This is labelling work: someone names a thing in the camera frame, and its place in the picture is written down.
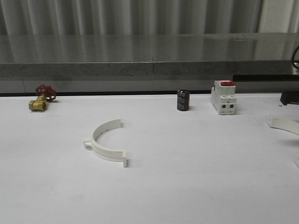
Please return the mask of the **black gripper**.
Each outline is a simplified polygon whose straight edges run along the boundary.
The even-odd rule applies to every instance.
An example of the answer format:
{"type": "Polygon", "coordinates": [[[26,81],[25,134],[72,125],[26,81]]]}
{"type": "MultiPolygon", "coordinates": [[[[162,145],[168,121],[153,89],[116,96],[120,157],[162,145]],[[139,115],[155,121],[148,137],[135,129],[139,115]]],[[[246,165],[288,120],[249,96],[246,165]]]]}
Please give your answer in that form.
{"type": "Polygon", "coordinates": [[[293,104],[298,105],[299,104],[299,90],[295,91],[282,91],[280,102],[283,105],[293,104]]]}

